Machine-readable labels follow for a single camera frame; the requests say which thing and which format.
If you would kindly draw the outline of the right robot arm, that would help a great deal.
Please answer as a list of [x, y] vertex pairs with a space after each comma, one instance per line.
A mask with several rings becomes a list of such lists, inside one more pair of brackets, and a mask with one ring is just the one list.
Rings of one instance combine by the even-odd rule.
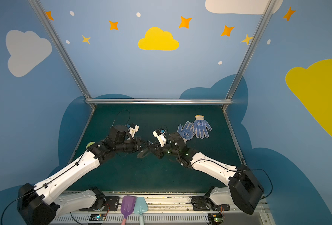
[[231, 166], [211, 159], [202, 152], [189, 148], [177, 132], [166, 137], [164, 130], [155, 130], [153, 135], [159, 143], [149, 145], [148, 150], [157, 158], [173, 155], [183, 167], [201, 171], [226, 185], [224, 188], [212, 187], [205, 195], [212, 208], [232, 200], [244, 213], [254, 213], [264, 194], [264, 188], [249, 167]]

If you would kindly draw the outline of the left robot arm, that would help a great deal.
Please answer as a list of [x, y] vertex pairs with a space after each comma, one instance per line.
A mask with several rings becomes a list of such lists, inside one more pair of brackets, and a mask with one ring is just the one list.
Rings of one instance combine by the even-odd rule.
[[48, 225], [56, 217], [79, 209], [101, 211], [106, 205], [105, 195], [98, 188], [61, 197], [72, 184], [90, 171], [112, 159], [118, 152], [137, 152], [141, 138], [135, 137], [136, 124], [116, 125], [102, 141], [88, 145], [86, 151], [72, 163], [49, 178], [19, 189], [17, 210], [28, 225]]

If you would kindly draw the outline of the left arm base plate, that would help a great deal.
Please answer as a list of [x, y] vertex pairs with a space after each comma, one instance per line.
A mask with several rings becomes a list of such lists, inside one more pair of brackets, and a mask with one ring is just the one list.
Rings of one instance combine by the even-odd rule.
[[93, 210], [97, 211], [97, 212], [107, 212], [107, 211], [117, 211], [118, 210], [118, 206], [119, 206], [119, 202], [120, 202], [120, 198], [119, 197], [114, 197], [114, 196], [109, 196], [109, 197], [99, 197], [94, 206], [93, 206]]

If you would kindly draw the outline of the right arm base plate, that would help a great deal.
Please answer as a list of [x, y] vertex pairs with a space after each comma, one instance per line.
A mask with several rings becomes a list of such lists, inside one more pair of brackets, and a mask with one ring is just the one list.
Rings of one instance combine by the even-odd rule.
[[190, 198], [194, 211], [230, 211], [229, 204], [215, 205], [205, 196], [192, 196]]

